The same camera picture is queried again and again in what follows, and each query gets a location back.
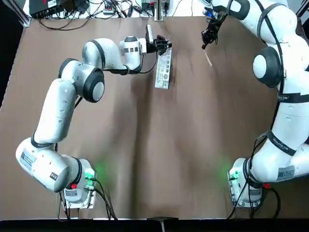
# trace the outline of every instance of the white table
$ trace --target white table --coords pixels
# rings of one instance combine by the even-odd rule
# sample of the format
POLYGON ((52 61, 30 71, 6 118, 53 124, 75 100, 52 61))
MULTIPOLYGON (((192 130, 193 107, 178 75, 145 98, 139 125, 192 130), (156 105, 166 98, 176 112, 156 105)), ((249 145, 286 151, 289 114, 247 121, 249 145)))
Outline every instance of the white table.
MULTIPOLYGON (((176 6, 179 3, 179 1, 180 0, 170 0, 169 10, 168 10, 167 16, 172 16, 174 14, 176 6)), ((93 2, 94 4, 90 3, 89 11, 90 11, 91 14, 93 14, 99 6, 96 3, 101 3, 102 1, 101 0, 91 0, 91 2, 93 2)), ((132 0, 132 2, 133 2, 133 5, 137 5, 135 0, 132 0)), ((141 5, 141 0, 137 0, 137 3, 139 5, 141 5)), ((174 16, 191 16, 192 15, 191 4, 192 4, 193 16, 203 16, 203 9, 204 9, 205 5, 200 0, 182 0, 182 2, 178 5, 177 11, 174 14, 174 16)), ((130 6, 129 3, 127 3, 127 2, 122 3, 122 8, 126 11, 126 13, 128 12, 129 6, 130 6)), ((104 4, 102 4, 99 7, 97 12, 102 11, 103 8, 104 8, 104 4)), ((26 2, 25 2, 24 12, 27 15, 30 15, 29 14, 29 0, 26 0, 26 2)), ((88 16, 89 16, 89 14, 87 12, 85 12, 85 14, 80 15, 79 18, 86 18, 88 16)), ((104 15, 103 13, 100 13, 96 16, 100 17, 100 18, 110 17, 110 15, 104 15)), ((139 17, 139 16, 140 16, 140 14, 138 12, 136 12, 135 10, 133 10, 131 17, 139 17)), ((148 17, 148 15, 146 13, 142 13, 141 16, 148 17)))

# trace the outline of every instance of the black strap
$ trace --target black strap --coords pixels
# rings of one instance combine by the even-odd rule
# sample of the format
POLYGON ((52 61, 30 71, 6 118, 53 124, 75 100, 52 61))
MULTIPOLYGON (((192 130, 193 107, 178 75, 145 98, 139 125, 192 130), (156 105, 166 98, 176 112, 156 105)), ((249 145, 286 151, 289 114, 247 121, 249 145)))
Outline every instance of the black strap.
POLYGON ((275 145, 278 149, 280 149, 284 153, 290 156, 293 156, 296 153, 295 150, 289 148, 286 144, 281 142, 281 140, 278 139, 271 130, 268 130, 266 132, 266 136, 272 142, 273 145, 275 145))
POLYGON ((250 163, 251 158, 246 158, 243 165, 242 165, 242 170, 243 170, 243 174, 245 179, 247 180, 248 175, 250 174, 250 179, 248 180, 248 183, 251 187, 255 188, 255 189, 259 189, 262 187, 262 182, 259 182, 252 174, 251 174, 251 170, 249 170, 249 164, 250 163))
POLYGON ((274 4, 270 5, 270 6, 268 6, 265 10, 263 10, 263 12, 262 12, 262 14, 261 14, 261 16, 260 16, 259 22, 258 22, 258 24, 257 24, 257 36, 258 36, 260 39, 262 39, 262 38, 261 38, 261 26, 262 26, 262 22, 263 22, 264 18, 266 17, 266 15, 267 15, 272 9, 274 9, 275 7, 280 6, 280 5, 283 5, 283 4, 281 4, 281 3, 274 3, 274 4))
POLYGON ((82 166, 82 163, 80 162, 80 160, 78 158, 75 158, 75 157, 72 157, 72 158, 74 158, 78 163, 78 173, 77 173, 76 178, 73 180, 73 182, 71 184, 78 184, 79 181, 81 180, 81 177, 82 177, 83 166, 82 166))
POLYGON ((230 9, 231 9, 231 5, 232 5, 232 1, 233 0, 229 0, 228 5, 226 7, 226 13, 229 14, 230 13, 230 9))
POLYGON ((36 130, 34 131, 33 135, 31 136, 31 144, 32 146, 36 147, 36 148, 44 148, 44 147, 48 147, 50 145, 53 144, 39 144, 34 140, 34 134, 35 134, 36 130))
POLYGON ((300 95, 300 93, 282 93, 278 94, 278 101, 283 103, 305 103, 309 102, 309 94, 300 95))

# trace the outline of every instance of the electronic equipment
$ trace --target electronic equipment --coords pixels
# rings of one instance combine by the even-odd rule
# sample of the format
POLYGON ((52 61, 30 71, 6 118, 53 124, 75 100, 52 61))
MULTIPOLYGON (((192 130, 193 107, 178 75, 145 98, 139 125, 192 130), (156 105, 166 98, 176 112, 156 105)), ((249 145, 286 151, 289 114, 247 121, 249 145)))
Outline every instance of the electronic equipment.
POLYGON ((127 13, 127 16, 128 16, 128 17, 131 17, 131 16, 132 16, 132 11, 133 11, 133 5, 131 5, 130 8, 129 8, 129 11, 128 11, 128 13, 127 13))
POLYGON ((44 18, 64 11, 63 0, 29 0, 29 13, 32 18, 44 18))
MULTIPOLYGON (((153 3, 155 3, 155 0, 141 0, 141 7, 143 9, 146 9, 150 7, 153 3)), ((169 9, 169 0, 162 0, 162 9, 165 9, 164 7, 167 6, 167 10, 169 9)))
POLYGON ((33 18, 45 18, 62 11, 73 10, 84 14, 89 8, 85 0, 29 0, 29 13, 33 18))
POLYGON ((113 15, 113 14, 115 14, 114 9, 113 9, 111 3, 109 3, 109 2, 105 3, 104 9, 103 9, 103 14, 105 14, 105 15, 113 15))

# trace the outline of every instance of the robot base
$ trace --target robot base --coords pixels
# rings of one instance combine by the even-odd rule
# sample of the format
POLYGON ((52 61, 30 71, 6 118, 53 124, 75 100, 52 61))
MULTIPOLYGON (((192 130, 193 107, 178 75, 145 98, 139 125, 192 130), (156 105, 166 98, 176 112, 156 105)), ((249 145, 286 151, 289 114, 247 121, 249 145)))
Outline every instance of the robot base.
POLYGON ((95 191, 89 191, 86 200, 82 203, 74 203, 66 200, 67 206, 70 209, 93 209, 95 206, 95 201, 96 201, 95 191))
MULTIPOLYGON (((235 161, 233 168, 227 172, 228 187, 230 192, 230 198, 233 205, 236 204, 239 198, 238 208, 250 208, 250 201, 248 195, 248 183, 246 184, 246 179, 243 174, 243 163, 245 158, 239 158, 235 161), (242 195, 239 197, 243 187, 246 185, 242 195)), ((251 206, 253 208, 258 207, 261 203, 262 189, 253 188, 250 186, 250 200, 251 206)))
POLYGON ((96 182, 89 180, 96 179, 96 173, 91 168, 90 163, 85 159, 80 159, 81 162, 81 179, 75 189, 64 189, 64 198, 69 208, 94 208, 96 192, 94 191, 96 182))

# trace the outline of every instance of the wire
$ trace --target wire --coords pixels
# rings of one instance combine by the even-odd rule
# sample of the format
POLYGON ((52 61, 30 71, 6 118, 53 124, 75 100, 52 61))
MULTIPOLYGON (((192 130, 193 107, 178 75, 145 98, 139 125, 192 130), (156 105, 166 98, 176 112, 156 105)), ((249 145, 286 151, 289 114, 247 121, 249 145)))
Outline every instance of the wire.
POLYGON ((176 13, 176 10, 177 10, 177 8, 178 8, 178 6, 179 6, 179 3, 177 4, 176 9, 175 9, 175 11, 174 11, 172 17, 174 17, 174 14, 176 13))
MULTIPOLYGON (((70 19, 70 21, 69 21, 67 24, 65 24, 65 25, 63 25, 63 26, 61 26, 61 27, 59 27, 59 28, 53 28, 53 27, 49 27, 49 26, 45 25, 45 24, 42 22, 42 19, 38 19, 39 24, 40 24, 41 26, 43 26, 44 28, 50 29, 50 30, 71 31, 71 30, 80 29, 80 28, 82 28, 83 26, 85 26, 85 25, 90 21, 90 19, 92 19, 92 18, 98 18, 97 15, 100 14, 100 13, 102 13, 102 11, 98 11, 98 10, 99 10, 99 8, 101 7, 102 4, 105 4, 105 0, 101 1, 100 3, 93 3, 93 2, 90 2, 90 1, 88 1, 88 0, 87 0, 87 2, 92 3, 92 4, 97 4, 97 5, 99 5, 99 6, 98 6, 97 9, 93 12, 93 14, 91 14, 91 13, 90 13, 90 4, 89 4, 89 7, 88 7, 88 9, 87 9, 87 12, 88 12, 89 16, 86 18, 87 20, 86 20, 82 25, 80 25, 80 26, 78 26, 78 27, 71 28, 71 29, 65 29, 65 27, 67 27, 69 24, 71 24, 71 23, 74 21, 74 19, 80 19, 80 15, 81 15, 81 14, 79 14, 79 16, 78 16, 77 18, 75 18, 75 15, 76 15, 76 12, 77 12, 76 10, 70 12, 69 14, 66 13, 66 15, 65 15, 63 18, 61 18, 58 14, 56 14, 57 17, 56 17, 55 19, 66 19, 66 18, 70 17, 71 15, 73 15, 73 17, 70 19)), ((110 17, 107 17, 107 18, 99 18, 99 19, 109 19, 109 18, 111 18, 111 17, 113 17, 113 16, 114 16, 114 14, 111 15, 110 17)))
POLYGON ((103 199, 103 201, 105 202, 106 208, 107 208, 107 215, 110 218, 110 216, 112 216, 114 218, 114 220, 118 220, 113 209, 111 209, 111 206, 109 205, 108 201, 106 200, 105 194, 104 194, 104 190, 102 188, 102 192, 100 190, 98 190, 97 188, 95 188, 95 191, 101 196, 101 198, 103 199))
MULTIPOLYGON (((155 64, 157 63, 157 61, 158 61, 158 52, 155 52, 155 64)), ((152 67, 150 70, 148 70, 148 71, 146 71, 146 72, 140 71, 139 73, 145 74, 145 73, 151 72, 151 70, 154 69, 155 64, 153 65, 153 67, 152 67)))
POLYGON ((82 97, 79 97, 79 99, 75 103, 74 109, 78 106, 78 104, 82 101, 82 99, 83 99, 82 97))
POLYGON ((106 196, 105 196, 105 191, 104 191, 104 189, 103 189, 102 184, 101 184, 97 179, 94 179, 94 181, 98 182, 98 184, 99 184, 100 187, 101 187, 101 190, 102 190, 102 198, 103 198, 103 200, 105 201, 106 213, 107 213, 107 216, 108 216, 109 220, 111 219, 111 217, 113 217, 114 219, 117 219, 116 214, 115 214, 115 212, 114 212, 114 208, 113 208, 113 206, 112 206, 111 196, 109 195, 108 201, 107 201, 107 200, 106 200, 106 196))
POLYGON ((193 0, 191 0, 191 17, 193 16, 193 9, 192 9, 192 7, 193 7, 193 0))
POLYGON ((280 199, 278 192, 274 188, 269 188, 268 190, 272 191, 276 195, 276 198, 277 198, 277 209, 276 209, 274 216, 272 216, 273 219, 276 219, 279 216, 279 213, 281 211, 281 199, 280 199))
MULTIPOLYGON (((60 196, 60 199, 59 199, 59 209, 58 209, 58 220, 59 221, 64 221, 64 220, 60 220, 59 216, 60 216, 60 207, 61 207, 61 203, 63 203, 63 200, 62 200, 62 195, 61 195, 61 192, 59 192, 59 196, 60 196)), ((65 203, 64 203, 64 213, 66 214, 67 216, 67 219, 69 220, 70 219, 70 216, 68 214, 68 209, 67 209, 67 203, 66 203, 66 200, 65 200, 65 203)))

